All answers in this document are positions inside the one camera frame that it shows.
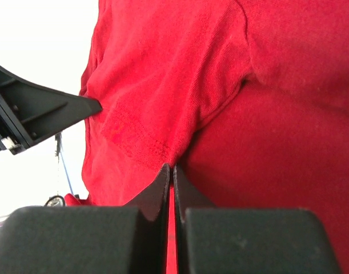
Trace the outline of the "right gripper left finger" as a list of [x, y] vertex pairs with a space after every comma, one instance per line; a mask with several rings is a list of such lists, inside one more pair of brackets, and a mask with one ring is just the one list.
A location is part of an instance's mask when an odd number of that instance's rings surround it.
[[25, 207], [0, 230], [0, 273], [165, 273], [170, 167], [120, 207]]

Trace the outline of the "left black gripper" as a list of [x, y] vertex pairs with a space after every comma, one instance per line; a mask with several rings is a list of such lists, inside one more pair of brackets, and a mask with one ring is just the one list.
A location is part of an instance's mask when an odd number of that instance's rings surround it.
[[31, 83], [0, 66], [0, 152], [19, 154], [101, 111], [96, 99]]

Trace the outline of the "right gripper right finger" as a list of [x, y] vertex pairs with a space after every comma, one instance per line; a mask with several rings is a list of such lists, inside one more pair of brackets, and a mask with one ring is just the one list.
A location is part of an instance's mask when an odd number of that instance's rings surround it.
[[180, 167], [173, 183], [179, 273], [341, 273], [312, 212], [216, 207]]

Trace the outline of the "red t shirt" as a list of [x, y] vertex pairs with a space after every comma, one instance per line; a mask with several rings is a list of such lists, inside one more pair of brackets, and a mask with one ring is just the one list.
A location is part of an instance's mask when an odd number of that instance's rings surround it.
[[85, 200], [179, 164], [220, 207], [302, 207], [349, 273], [349, 1], [100, 1], [82, 96]]

